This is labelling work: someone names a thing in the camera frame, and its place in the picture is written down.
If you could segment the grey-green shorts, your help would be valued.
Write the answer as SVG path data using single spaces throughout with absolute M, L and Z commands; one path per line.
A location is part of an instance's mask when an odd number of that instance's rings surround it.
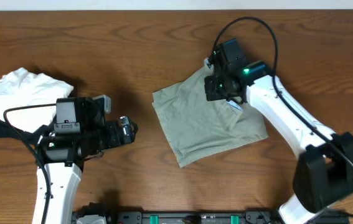
M 268 137 L 263 115 L 248 104 L 207 101 L 203 65 L 188 79 L 153 93 L 153 108 L 180 167 Z

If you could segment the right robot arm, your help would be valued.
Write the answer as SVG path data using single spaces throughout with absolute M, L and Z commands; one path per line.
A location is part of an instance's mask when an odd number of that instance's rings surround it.
M 298 163 L 293 196 L 278 210 L 283 223 L 309 223 L 353 194 L 353 135 L 317 121 L 262 61 L 249 62 L 236 39 L 216 46 L 207 60 L 207 100 L 233 100 L 257 109 L 284 137 Z

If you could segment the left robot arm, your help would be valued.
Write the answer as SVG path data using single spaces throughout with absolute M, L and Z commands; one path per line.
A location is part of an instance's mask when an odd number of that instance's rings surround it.
M 134 142 L 138 125 L 127 116 L 107 121 L 111 100 L 60 98 L 56 102 L 54 129 L 37 145 L 43 168 L 37 171 L 37 199 L 33 223 L 110 223 L 108 209 L 99 203 L 73 212 L 84 163 L 105 150 Z

